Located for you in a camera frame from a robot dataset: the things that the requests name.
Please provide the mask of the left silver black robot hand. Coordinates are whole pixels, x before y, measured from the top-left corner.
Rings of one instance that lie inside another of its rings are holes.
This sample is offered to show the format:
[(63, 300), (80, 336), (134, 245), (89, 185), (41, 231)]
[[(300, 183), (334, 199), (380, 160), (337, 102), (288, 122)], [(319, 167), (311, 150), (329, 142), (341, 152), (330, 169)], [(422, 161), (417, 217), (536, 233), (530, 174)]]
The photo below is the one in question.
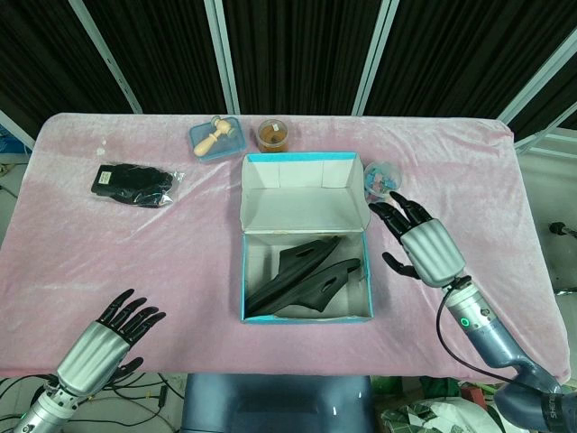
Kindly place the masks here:
[(100, 392), (124, 368), (121, 362), (152, 327), (166, 317), (133, 289), (118, 295), (83, 331), (57, 368), (59, 387), (75, 397)]

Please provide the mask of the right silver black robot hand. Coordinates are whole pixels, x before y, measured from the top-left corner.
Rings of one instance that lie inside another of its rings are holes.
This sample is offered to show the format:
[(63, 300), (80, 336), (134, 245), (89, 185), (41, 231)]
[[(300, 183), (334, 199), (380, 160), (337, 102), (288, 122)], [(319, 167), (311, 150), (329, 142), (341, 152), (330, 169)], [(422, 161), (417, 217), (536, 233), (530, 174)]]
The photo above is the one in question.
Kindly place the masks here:
[(391, 253), (382, 254), (384, 262), (399, 275), (422, 281), (432, 288), (443, 288), (456, 280), (465, 268), (465, 260), (440, 220), (423, 206), (392, 191), (390, 197), (400, 205), (370, 203), (376, 214), (394, 235), (410, 260), (398, 261)]

